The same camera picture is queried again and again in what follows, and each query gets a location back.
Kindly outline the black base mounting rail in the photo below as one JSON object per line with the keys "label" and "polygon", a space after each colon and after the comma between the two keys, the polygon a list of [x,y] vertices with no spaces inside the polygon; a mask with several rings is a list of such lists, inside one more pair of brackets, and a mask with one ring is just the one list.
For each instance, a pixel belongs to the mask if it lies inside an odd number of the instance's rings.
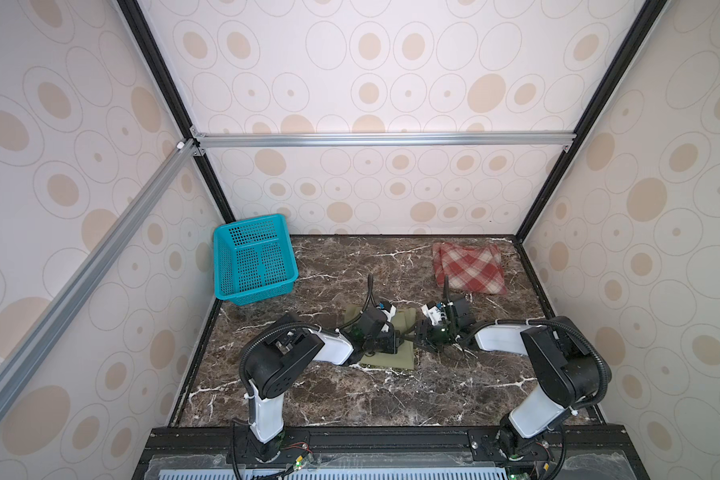
{"label": "black base mounting rail", "polygon": [[159,428],[136,479],[645,479],[625,427],[574,425],[531,441],[515,460],[494,427],[288,427],[258,454],[242,426]]}

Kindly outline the teal plastic basket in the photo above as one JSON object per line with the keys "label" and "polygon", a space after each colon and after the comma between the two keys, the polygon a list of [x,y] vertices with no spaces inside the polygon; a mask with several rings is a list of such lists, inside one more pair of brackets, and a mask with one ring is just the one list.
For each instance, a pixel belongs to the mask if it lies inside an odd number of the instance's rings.
{"label": "teal plastic basket", "polygon": [[293,290],[299,276],[286,219],[265,215],[219,226],[213,232],[217,299],[248,305]]}

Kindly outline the olive green skirt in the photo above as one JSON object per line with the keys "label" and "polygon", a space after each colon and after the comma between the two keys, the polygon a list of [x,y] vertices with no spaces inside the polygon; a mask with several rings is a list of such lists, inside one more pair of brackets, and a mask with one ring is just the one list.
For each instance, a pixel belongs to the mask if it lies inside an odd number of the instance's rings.
{"label": "olive green skirt", "polygon": [[[345,313],[346,323],[339,328],[339,331],[347,337],[347,326],[353,322],[358,314],[363,311],[360,306],[351,305]],[[363,355],[355,347],[356,352],[350,357],[352,361],[357,361],[359,364],[367,367],[379,367],[379,368],[397,368],[412,370],[414,368],[414,348],[411,341],[404,340],[403,336],[409,327],[412,327],[416,320],[416,311],[414,309],[403,309],[397,308],[397,313],[392,319],[392,323],[398,332],[399,347],[396,354],[375,354],[372,356]]]}

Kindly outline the diagonal aluminium left rail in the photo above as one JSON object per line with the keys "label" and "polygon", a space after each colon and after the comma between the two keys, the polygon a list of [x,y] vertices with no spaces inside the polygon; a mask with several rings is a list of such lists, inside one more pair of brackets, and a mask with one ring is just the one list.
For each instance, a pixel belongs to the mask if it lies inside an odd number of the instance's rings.
{"label": "diagonal aluminium left rail", "polygon": [[0,422],[196,147],[196,140],[186,139],[174,149],[2,363]]}

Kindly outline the red plaid skirt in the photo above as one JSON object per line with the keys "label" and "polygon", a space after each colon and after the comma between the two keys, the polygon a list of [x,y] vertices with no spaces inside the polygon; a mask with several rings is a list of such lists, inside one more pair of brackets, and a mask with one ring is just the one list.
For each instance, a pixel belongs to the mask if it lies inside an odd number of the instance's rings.
{"label": "red plaid skirt", "polygon": [[450,242],[432,245],[434,277],[443,287],[448,277],[449,288],[469,293],[505,295],[508,293],[501,251],[494,244],[464,246]]}

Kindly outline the horizontal aluminium back rail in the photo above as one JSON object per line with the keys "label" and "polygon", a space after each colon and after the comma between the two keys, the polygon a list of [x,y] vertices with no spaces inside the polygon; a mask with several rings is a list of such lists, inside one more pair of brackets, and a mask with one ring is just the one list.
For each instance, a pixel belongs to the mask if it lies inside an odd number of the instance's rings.
{"label": "horizontal aluminium back rail", "polygon": [[199,134],[196,142],[208,148],[338,148],[429,147],[489,145],[570,145],[572,131],[393,132],[298,134]]}

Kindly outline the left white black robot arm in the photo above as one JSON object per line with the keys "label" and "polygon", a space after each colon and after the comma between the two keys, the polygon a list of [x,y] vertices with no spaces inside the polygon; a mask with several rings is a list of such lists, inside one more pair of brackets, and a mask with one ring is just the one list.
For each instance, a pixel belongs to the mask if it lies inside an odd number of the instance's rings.
{"label": "left white black robot arm", "polygon": [[239,374],[253,439],[267,445],[281,436],[285,393],[312,363],[347,367],[366,356],[397,352],[402,344],[392,323],[397,308],[387,299],[376,299],[373,286],[369,275],[361,310],[333,330],[287,313],[243,347]]}

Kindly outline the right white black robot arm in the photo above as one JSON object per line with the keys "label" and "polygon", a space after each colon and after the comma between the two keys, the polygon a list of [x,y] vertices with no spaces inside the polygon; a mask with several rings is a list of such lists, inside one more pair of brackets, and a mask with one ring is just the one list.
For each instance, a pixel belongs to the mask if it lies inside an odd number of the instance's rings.
{"label": "right white black robot arm", "polygon": [[477,321],[469,301],[453,298],[448,283],[443,299],[421,311],[424,319],[415,327],[414,342],[422,348],[455,344],[528,358],[537,386],[501,420],[497,441],[506,455],[598,404],[607,393],[609,365],[567,317]]}

